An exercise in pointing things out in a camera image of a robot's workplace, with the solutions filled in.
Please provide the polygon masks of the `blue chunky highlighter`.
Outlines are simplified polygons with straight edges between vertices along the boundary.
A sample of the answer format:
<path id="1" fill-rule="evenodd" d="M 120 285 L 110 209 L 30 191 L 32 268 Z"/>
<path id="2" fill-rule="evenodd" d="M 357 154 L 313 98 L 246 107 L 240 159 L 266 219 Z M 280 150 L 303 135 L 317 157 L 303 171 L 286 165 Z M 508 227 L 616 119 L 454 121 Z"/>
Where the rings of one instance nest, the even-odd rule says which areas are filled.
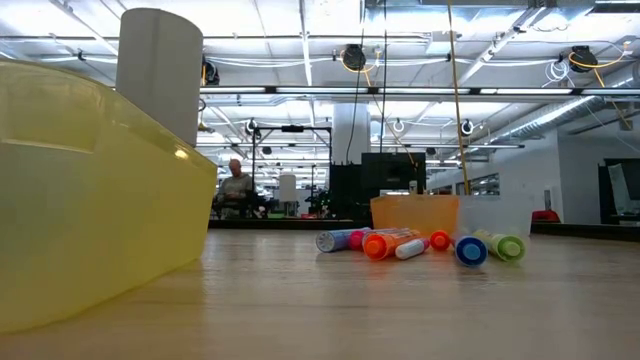
<path id="1" fill-rule="evenodd" d="M 454 256 L 464 266 L 478 267 L 487 260 L 488 249 L 475 236 L 461 236 L 454 241 Z"/>
<path id="2" fill-rule="evenodd" d="M 355 229 L 342 229 L 321 232 L 316 236 L 315 244 L 319 251 L 332 253 L 350 248 L 350 238 Z"/>

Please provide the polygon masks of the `pink chunky highlighter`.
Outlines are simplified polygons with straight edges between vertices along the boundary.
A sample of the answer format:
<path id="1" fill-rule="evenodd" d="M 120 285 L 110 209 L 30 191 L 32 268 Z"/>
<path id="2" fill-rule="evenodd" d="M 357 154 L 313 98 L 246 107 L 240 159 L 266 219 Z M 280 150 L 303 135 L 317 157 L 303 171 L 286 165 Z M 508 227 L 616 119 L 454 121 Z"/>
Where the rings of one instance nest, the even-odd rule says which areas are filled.
<path id="1" fill-rule="evenodd" d="M 369 227 L 353 230 L 348 239 L 349 248 L 354 251 L 362 251 L 364 238 L 371 232 L 372 229 Z"/>

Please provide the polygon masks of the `orange chunky highlighter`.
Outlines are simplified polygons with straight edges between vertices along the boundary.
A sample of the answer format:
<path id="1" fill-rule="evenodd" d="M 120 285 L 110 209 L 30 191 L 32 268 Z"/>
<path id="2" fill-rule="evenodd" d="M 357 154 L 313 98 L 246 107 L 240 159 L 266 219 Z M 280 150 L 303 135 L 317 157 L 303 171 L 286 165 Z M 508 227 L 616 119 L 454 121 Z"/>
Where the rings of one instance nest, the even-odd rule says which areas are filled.
<path id="1" fill-rule="evenodd" d="M 363 250 L 370 260 L 380 261 L 394 255 L 399 245 L 417 238 L 422 238 L 422 235 L 417 230 L 404 234 L 372 235 L 364 239 Z"/>
<path id="2" fill-rule="evenodd" d="M 452 239 L 446 231 L 438 230 L 431 234 L 429 243 L 434 251 L 444 252 L 452 246 Z"/>

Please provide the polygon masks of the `white marker red cap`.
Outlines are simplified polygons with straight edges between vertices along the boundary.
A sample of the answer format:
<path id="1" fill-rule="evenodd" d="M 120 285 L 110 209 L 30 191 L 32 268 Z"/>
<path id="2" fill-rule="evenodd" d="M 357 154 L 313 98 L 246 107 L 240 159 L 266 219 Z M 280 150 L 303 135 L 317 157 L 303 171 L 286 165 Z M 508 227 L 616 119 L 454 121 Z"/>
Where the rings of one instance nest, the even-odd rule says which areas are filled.
<path id="1" fill-rule="evenodd" d="M 423 254 L 430 246 L 427 238 L 413 239 L 407 243 L 399 245 L 395 250 L 395 256 L 399 260 L 407 260 Z"/>

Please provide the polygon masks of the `light green chunky highlighter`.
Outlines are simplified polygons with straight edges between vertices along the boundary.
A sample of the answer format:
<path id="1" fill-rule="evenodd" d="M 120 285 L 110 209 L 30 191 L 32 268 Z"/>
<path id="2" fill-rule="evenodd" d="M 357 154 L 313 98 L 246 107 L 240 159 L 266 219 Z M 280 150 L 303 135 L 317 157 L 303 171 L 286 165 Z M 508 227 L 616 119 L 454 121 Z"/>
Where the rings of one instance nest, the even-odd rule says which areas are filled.
<path id="1" fill-rule="evenodd" d="M 481 240 L 489 253 L 504 262 L 517 262 L 526 255 L 526 244 L 516 235 L 476 230 L 473 235 Z"/>

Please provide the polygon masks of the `black robot rig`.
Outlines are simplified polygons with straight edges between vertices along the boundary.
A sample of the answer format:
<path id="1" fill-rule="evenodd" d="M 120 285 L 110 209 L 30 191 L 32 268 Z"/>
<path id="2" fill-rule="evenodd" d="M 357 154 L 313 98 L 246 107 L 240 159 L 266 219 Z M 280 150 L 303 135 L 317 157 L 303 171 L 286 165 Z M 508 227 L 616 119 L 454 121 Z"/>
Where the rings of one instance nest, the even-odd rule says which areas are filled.
<path id="1" fill-rule="evenodd" d="M 324 218 L 329 207 L 329 176 L 333 162 L 333 132 L 329 126 L 248 126 L 251 134 L 250 173 L 254 195 L 273 190 L 279 202 L 279 176 L 294 174 L 297 216 Z"/>

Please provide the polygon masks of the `small white table lamp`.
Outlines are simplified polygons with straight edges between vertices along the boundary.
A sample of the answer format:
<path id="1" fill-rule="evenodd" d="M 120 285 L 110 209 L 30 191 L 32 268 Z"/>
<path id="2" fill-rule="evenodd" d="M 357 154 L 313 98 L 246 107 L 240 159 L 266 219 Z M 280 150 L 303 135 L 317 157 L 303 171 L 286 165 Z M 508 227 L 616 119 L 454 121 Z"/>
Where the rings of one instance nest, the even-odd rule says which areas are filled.
<path id="1" fill-rule="evenodd" d="M 296 176 L 294 174 L 281 174 L 279 176 L 279 202 L 284 207 L 286 217 L 297 216 L 297 189 Z"/>

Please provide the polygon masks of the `black equipment cabinet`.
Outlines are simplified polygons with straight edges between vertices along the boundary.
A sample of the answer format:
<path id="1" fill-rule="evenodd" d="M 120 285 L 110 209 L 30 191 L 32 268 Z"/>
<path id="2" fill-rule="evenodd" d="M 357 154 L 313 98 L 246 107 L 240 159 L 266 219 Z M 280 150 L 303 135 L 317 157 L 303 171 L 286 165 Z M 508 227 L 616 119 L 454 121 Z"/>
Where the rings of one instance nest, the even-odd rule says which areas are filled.
<path id="1" fill-rule="evenodd" d="M 383 190 L 426 186 L 426 154 L 422 152 L 362 153 L 360 164 L 332 164 L 329 176 L 329 210 L 338 219 L 370 221 L 370 201 Z"/>

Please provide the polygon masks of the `person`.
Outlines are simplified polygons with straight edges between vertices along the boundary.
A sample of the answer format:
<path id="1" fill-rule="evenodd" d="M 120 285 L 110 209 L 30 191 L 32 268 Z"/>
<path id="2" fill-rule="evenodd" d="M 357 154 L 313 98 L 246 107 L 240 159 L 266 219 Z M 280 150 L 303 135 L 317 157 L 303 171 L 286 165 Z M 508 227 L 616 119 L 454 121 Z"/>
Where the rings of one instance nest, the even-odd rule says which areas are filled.
<path id="1" fill-rule="evenodd" d="M 231 176 L 218 187 L 212 202 L 212 216 L 217 219 L 247 217 L 254 194 L 253 178 L 242 171 L 241 162 L 231 159 L 228 163 Z"/>

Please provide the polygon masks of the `orange plastic bin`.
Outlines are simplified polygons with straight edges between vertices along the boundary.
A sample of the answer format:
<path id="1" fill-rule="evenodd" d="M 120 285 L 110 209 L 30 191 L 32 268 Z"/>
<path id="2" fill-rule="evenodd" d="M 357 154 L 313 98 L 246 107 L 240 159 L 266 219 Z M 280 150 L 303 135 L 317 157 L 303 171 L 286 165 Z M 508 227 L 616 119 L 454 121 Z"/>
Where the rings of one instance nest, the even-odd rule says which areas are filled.
<path id="1" fill-rule="evenodd" d="M 453 195 L 380 196 L 370 207 L 375 228 L 409 228 L 426 237 L 457 228 L 459 198 Z"/>

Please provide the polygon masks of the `clear plastic bin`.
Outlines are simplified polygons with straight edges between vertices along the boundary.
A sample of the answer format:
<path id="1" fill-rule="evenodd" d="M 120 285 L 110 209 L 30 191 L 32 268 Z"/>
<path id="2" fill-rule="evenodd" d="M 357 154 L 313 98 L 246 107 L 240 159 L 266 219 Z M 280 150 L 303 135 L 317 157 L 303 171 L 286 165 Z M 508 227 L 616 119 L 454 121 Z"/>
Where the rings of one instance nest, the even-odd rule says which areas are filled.
<path id="1" fill-rule="evenodd" d="M 524 195 L 460 196 L 457 230 L 471 234 L 477 230 L 528 237 L 534 204 Z"/>

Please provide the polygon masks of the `white lamp with wooden base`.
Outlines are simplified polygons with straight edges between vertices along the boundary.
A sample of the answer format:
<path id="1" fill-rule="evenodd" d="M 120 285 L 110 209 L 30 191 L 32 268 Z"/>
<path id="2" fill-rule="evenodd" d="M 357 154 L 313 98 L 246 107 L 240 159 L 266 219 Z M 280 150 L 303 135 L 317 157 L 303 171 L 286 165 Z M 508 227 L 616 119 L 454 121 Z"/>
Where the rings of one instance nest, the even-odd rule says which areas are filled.
<path id="1" fill-rule="evenodd" d="M 187 144 L 198 132 L 203 34 L 157 8 L 121 16 L 116 91 Z"/>

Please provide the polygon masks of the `yellow plastic bin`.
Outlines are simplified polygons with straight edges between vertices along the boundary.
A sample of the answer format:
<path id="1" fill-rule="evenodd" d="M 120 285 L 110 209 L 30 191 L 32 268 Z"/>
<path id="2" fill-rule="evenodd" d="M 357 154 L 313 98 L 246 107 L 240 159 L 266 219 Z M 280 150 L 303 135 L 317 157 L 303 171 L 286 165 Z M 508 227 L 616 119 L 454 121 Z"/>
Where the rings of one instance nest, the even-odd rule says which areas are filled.
<path id="1" fill-rule="evenodd" d="M 110 87 L 0 60 L 0 334 L 198 258 L 216 166 Z"/>

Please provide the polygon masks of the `black aluminium table frame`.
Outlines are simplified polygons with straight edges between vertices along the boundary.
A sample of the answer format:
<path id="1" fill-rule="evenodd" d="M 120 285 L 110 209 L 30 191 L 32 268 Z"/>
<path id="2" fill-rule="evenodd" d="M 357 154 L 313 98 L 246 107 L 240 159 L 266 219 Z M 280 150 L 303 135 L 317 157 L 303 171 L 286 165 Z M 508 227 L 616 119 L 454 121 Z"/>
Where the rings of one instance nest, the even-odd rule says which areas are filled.
<path id="1" fill-rule="evenodd" d="M 251 230 L 342 230 L 367 226 L 369 222 L 318 219 L 231 219 L 210 220 L 208 224 L 209 229 Z M 539 235 L 640 243 L 640 227 L 533 223 L 530 230 Z"/>

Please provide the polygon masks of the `silver ventilation duct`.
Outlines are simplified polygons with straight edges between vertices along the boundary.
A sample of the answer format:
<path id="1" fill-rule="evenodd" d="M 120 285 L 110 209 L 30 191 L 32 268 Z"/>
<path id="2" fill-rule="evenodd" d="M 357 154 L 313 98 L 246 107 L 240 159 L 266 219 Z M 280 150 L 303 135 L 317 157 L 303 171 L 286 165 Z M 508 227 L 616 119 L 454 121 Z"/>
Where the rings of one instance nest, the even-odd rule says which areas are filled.
<path id="1" fill-rule="evenodd" d="M 604 80 L 607 89 L 614 91 L 638 90 L 638 95 L 640 95 L 640 60 L 611 73 Z M 608 104 L 606 98 L 612 97 L 613 94 L 594 95 L 592 91 L 593 88 L 587 88 L 580 93 L 579 97 L 539 108 L 503 128 L 499 133 L 493 134 L 488 143 L 491 145 L 506 144 L 514 139 L 529 139 L 591 112 L 606 108 Z"/>

